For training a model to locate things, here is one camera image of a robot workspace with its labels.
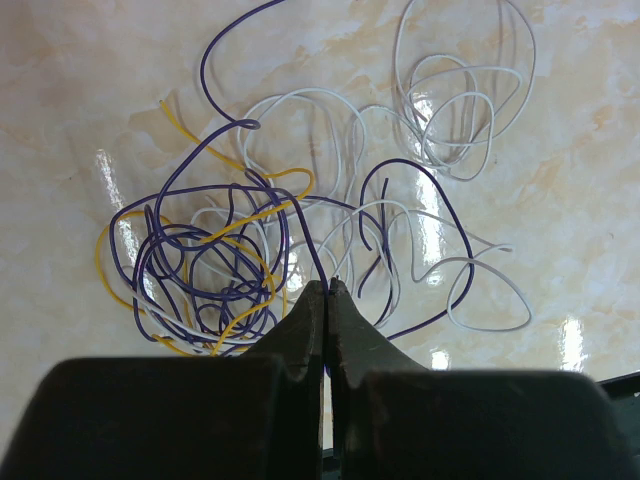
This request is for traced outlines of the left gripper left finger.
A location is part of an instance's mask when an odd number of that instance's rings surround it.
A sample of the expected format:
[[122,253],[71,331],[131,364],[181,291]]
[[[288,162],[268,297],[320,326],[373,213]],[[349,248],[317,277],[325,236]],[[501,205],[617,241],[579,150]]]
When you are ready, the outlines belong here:
[[237,357],[76,358],[42,379],[5,479],[317,479],[326,286]]

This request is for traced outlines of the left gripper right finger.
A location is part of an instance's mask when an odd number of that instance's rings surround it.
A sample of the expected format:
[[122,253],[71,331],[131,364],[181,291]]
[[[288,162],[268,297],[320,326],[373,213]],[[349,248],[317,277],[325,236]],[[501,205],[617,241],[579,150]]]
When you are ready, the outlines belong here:
[[334,453],[345,479],[635,479],[634,376],[427,369],[333,280],[327,303]]

